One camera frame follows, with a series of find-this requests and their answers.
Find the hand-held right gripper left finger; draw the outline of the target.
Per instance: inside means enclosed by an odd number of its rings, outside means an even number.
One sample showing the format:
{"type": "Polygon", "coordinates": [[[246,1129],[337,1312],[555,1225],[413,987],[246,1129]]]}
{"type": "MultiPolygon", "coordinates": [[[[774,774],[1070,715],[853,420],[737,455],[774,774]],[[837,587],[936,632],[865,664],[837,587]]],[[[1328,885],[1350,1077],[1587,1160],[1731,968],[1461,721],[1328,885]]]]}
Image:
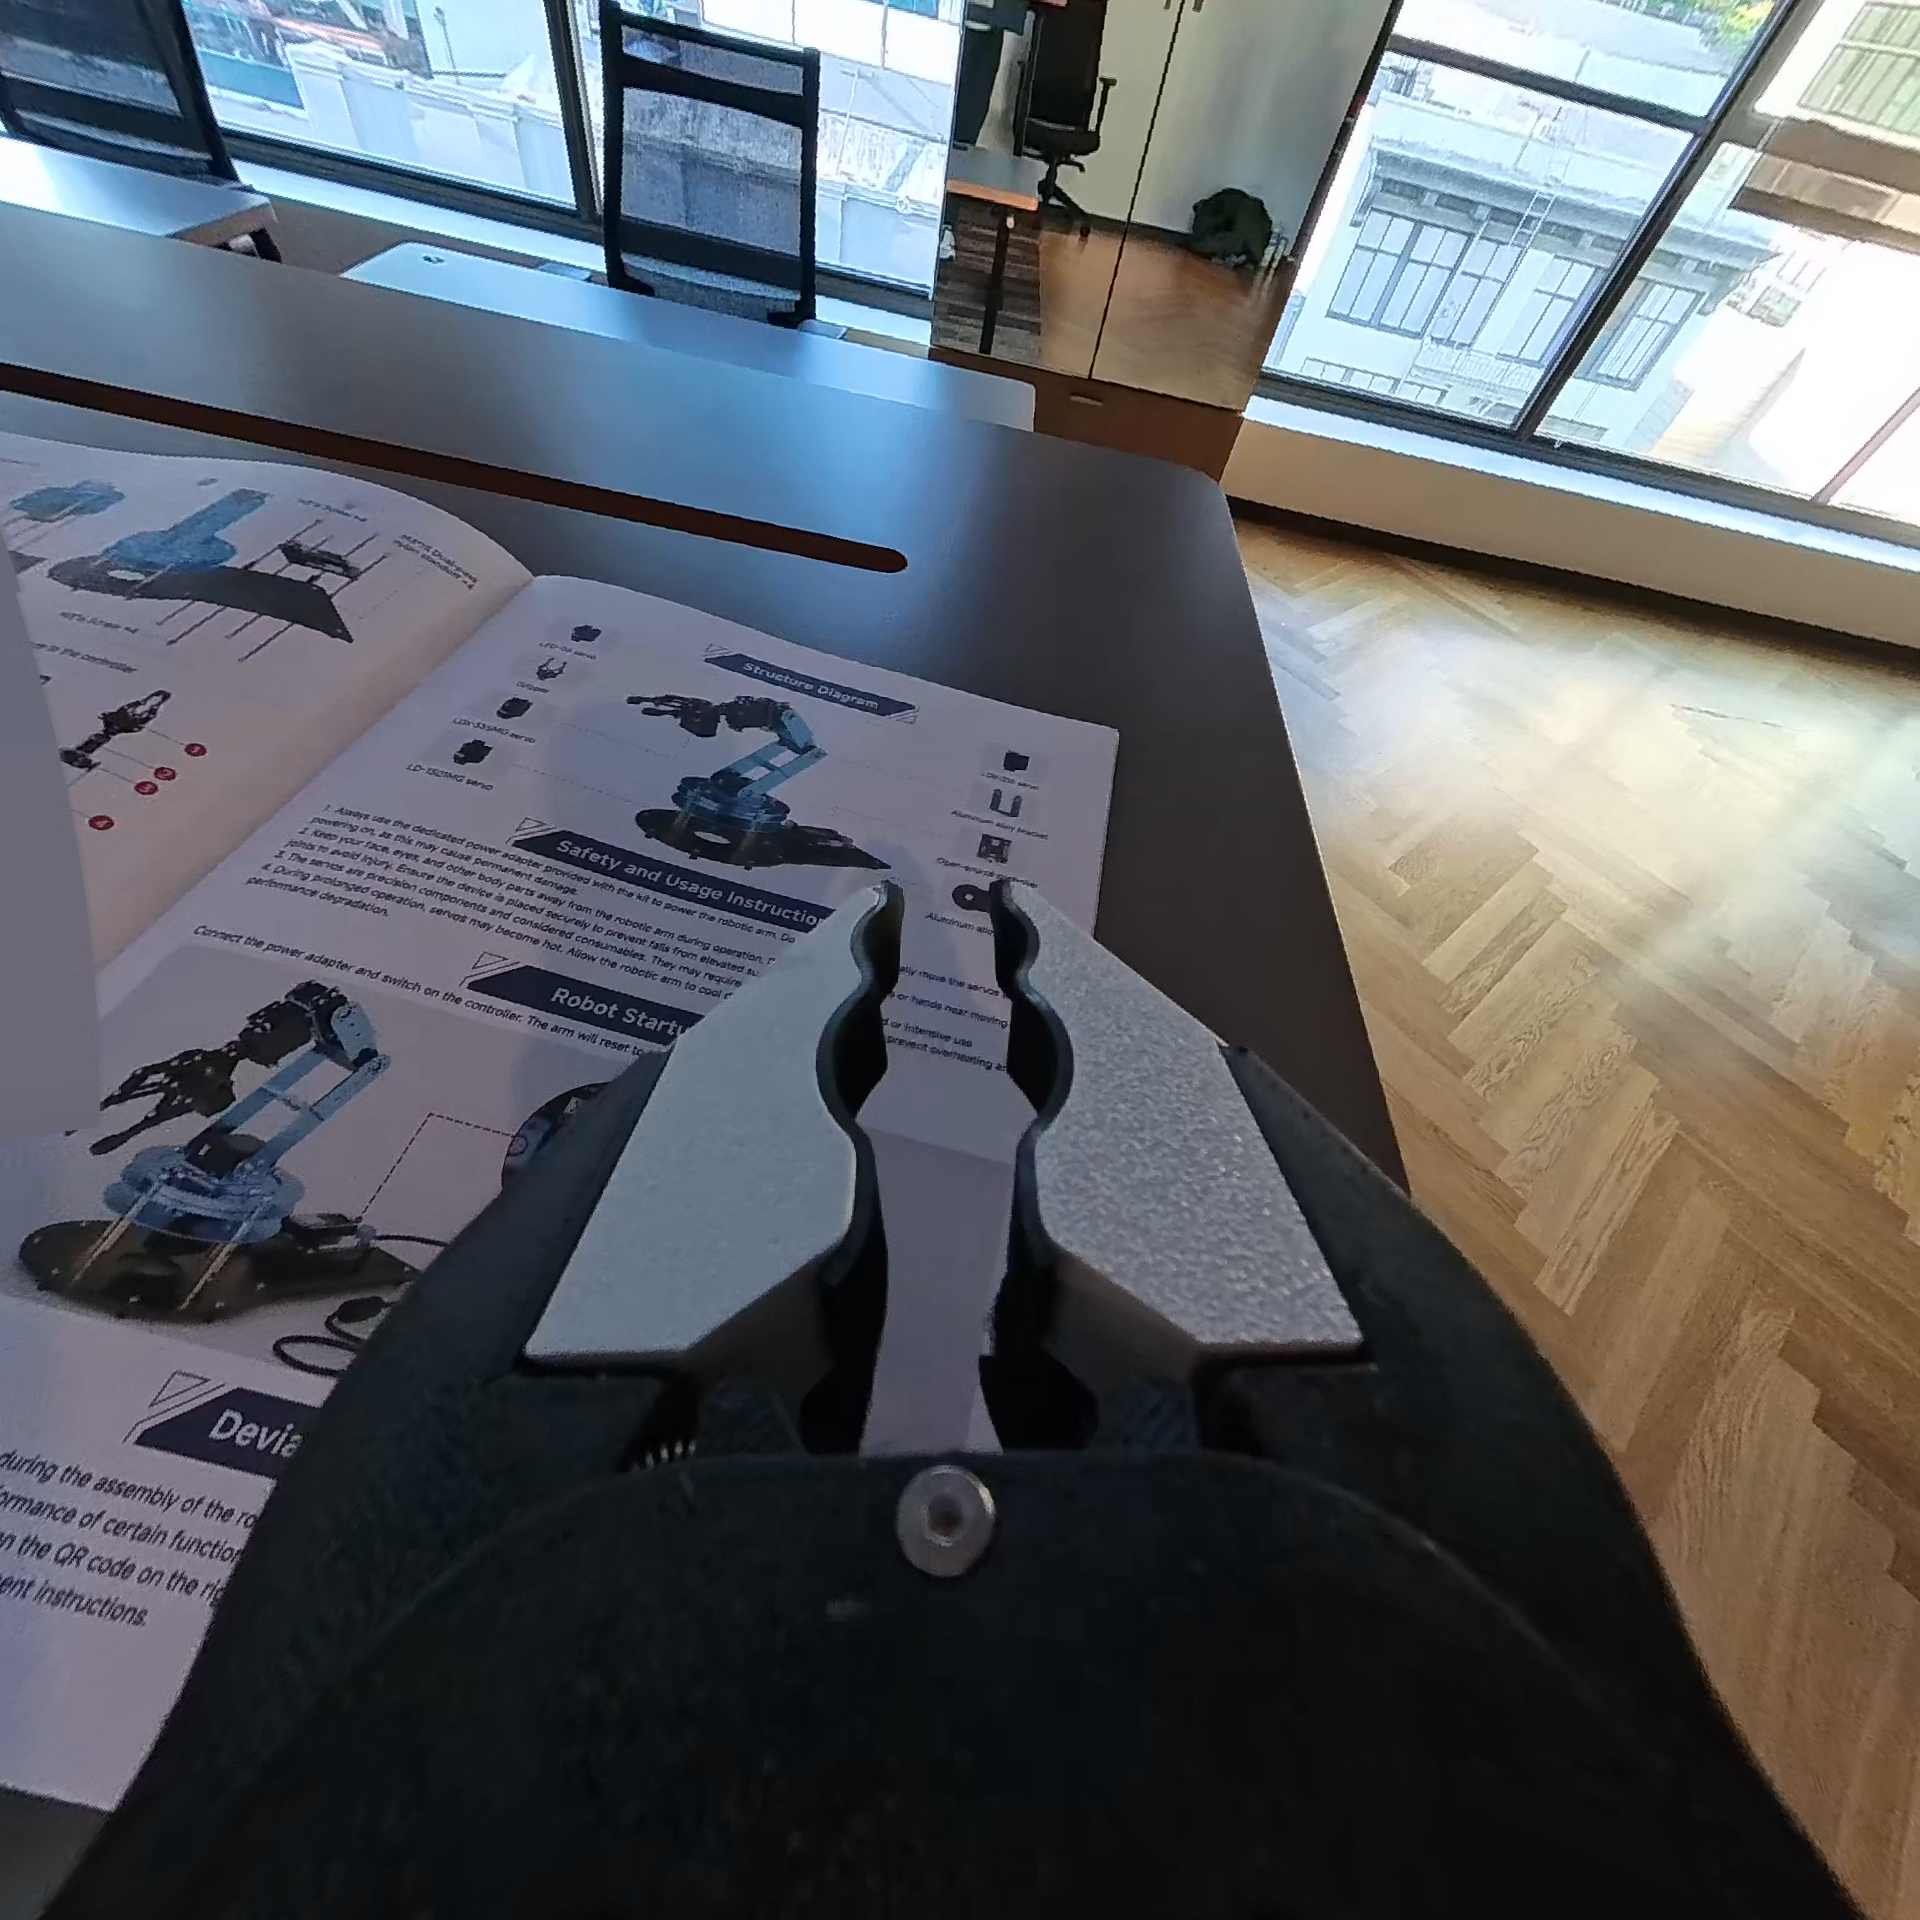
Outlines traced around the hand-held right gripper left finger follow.
{"type": "Polygon", "coordinates": [[[873,1147],[905,897],[882,879],[697,1022],[594,1198],[524,1358],[585,1371],[868,1373],[873,1147]]]}

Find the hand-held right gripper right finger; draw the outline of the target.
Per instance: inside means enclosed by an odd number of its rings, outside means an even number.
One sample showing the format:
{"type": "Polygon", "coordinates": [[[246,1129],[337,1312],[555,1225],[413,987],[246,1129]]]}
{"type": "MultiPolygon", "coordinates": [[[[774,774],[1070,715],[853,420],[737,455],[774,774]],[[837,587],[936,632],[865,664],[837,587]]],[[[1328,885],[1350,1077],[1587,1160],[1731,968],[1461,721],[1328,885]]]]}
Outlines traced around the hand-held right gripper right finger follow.
{"type": "Polygon", "coordinates": [[[1051,904],[990,894],[1016,1156],[993,1360],[1212,1373],[1361,1352],[1361,1327],[1227,1044],[1051,904]]]}

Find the robot arm instruction manual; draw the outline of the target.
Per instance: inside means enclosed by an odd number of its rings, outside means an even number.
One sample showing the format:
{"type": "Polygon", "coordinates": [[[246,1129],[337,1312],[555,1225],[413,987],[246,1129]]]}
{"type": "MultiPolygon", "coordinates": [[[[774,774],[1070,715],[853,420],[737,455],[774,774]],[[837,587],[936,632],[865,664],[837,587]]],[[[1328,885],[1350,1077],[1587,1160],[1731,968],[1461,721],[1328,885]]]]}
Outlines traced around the robot arm instruction manual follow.
{"type": "Polygon", "coordinates": [[[536,575],[366,478],[4,431],[102,948],[4,1145],[4,1791],[110,1811],[337,1375],[645,1052],[902,889],[880,1141],[1012,1153],[988,891],[1098,911],[1121,733],[536,575]]]}

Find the dark desk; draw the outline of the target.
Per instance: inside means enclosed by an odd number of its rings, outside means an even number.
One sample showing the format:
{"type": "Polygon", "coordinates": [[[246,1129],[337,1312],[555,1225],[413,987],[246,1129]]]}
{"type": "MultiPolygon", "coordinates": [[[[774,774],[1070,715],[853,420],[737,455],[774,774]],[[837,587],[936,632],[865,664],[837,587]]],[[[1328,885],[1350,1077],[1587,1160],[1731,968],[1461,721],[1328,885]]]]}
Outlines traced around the dark desk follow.
{"type": "MultiPolygon", "coordinates": [[[[794,400],[697,456],[720,496],[620,500],[618,429],[558,347],[435,345],[349,280],[240,293],[220,254],[4,214],[4,392],[526,492],[853,569],[789,579],[829,675],[891,664],[1123,725],[1099,929],[1201,1015],[1251,1016],[1382,1145],[1385,1103],[1210,481],[914,415],[923,502],[782,526],[828,478],[794,400]],[[845,614],[844,638],[828,617],[845,614]]],[[[643,1465],[684,1382],[526,1360],[664,1055],[602,1093],[412,1283],[278,1480],[182,1702],[50,1916],[1308,1916],[1361,1910],[1388,1740],[1362,1713],[1355,1536],[1234,1451],[974,1457],[984,1566],[912,1569],[917,1461],[643,1465]]]]}

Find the wooden desk black legs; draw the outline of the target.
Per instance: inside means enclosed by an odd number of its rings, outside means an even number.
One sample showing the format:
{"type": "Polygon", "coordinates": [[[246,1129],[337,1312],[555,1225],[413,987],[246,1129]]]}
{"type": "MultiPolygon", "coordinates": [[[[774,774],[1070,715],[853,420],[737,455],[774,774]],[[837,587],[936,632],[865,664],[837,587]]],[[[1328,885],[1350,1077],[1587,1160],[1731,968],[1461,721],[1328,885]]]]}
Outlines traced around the wooden desk black legs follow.
{"type": "Polygon", "coordinates": [[[1042,165],[994,147],[950,144],[933,280],[933,345],[1041,360],[1042,165]]]}

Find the wooden cabinet base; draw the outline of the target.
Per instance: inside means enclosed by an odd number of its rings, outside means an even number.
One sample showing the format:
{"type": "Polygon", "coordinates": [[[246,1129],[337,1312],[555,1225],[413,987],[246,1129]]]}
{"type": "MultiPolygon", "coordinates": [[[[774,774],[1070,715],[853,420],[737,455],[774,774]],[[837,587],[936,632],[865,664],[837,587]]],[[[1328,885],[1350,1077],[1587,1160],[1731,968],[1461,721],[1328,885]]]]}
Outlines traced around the wooden cabinet base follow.
{"type": "Polygon", "coordinates": [[[1035,429],[1096,447],[1186,467],[1220,481],[1241,411],[1114,382],[1026,368],[1035,429]]]}

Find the white table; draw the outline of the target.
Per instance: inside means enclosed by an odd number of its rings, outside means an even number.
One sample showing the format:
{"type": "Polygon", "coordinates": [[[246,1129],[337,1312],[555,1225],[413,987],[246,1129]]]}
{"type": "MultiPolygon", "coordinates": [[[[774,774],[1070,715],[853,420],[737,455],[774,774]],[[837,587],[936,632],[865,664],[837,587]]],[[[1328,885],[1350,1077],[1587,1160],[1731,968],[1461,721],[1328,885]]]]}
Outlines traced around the white table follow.
{"type": "Polygon", "coordinates": [[[729,368],[794,377],[923,411],[1029,431],[1030,385],[1002,375],[950,368],[910,351],[772,327],[699,307],[628,295],[590,278],[518,267],[427,244],[392,247],[345,271],[349,280],[440,300],[478,312],[528,320],[590,339],[697,356],[729,368]]]}
{"type": "Polygon", "coordinates": [[[282,261],[277,213],[243,183],[155,174],[2,136],[2,203],[282,261]]]}

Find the dark green bag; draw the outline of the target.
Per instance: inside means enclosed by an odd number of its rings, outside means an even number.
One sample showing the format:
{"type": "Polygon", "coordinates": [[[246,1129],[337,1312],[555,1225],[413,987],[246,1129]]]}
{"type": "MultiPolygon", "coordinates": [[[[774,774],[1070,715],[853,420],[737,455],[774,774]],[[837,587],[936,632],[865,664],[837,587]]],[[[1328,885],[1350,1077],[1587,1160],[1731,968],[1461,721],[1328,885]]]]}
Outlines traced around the dark green bag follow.
{"type": "Polygon", "coordinates": [[[1268,271],[1284,259],[1286,236],[1257,193],[1226,185],[1192,205],[1186,247],[1226,271],[1268,271]]]}

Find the black high-back chair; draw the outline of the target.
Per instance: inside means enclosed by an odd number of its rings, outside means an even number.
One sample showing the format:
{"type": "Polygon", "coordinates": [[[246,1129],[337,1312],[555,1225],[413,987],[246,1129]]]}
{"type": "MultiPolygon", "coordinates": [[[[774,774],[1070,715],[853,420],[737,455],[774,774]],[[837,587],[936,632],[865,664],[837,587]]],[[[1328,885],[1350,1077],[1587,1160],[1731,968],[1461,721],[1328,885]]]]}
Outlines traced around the black high-back chair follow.
{"type": "Polygon", "coordinates": [[[734,320],[816,317],[816,51],[597,8],[606,284],[734,320]]]}
{"type": "Polygon", "coordinates": [[[238,185],[180,3],[4,3],[2,116],[57,153],[238,185]]]}

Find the large glass window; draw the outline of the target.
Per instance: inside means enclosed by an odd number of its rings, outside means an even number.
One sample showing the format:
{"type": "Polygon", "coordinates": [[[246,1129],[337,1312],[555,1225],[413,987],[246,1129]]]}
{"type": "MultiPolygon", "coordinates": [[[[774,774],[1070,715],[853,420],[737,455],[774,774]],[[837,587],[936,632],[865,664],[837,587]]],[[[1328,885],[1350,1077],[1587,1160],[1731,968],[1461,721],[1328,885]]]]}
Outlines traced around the large glass window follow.
{"type": "Polygon", "coordinates": [[[1265,383],[1914,537],[1918,5],[1401,5],[1265,383]]]}
{"type": "MultiPolygon", "coordinates": [[[[635,11],[805,46],[824,61],[818,254],[824,271],[928,295],[962,6],[933,3],[696,3],[635,11]]],[[[603,89],[597,5],[213,3],[186,5],[227,132],[337,153],[510,200],[593,211],[603,89]]]]}

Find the black office chair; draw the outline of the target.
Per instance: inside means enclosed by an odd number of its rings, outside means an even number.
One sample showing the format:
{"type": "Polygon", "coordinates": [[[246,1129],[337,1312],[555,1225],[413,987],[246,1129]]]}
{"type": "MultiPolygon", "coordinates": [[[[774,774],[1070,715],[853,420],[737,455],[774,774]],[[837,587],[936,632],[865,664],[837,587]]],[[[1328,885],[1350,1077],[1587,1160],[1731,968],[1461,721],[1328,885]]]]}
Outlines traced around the black office chair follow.
{"type": "Polygon", "coordinates": [[[1102,71],[1106,20],[1106,3],[1033,5],[1016,89],[1016,151],[1041,159],[1041,203],[1059,208],[1084,241],[1092,222],[1062,185],[1062,169],[1081,172],[1099,149],[1118,84],[1102,71]]]}

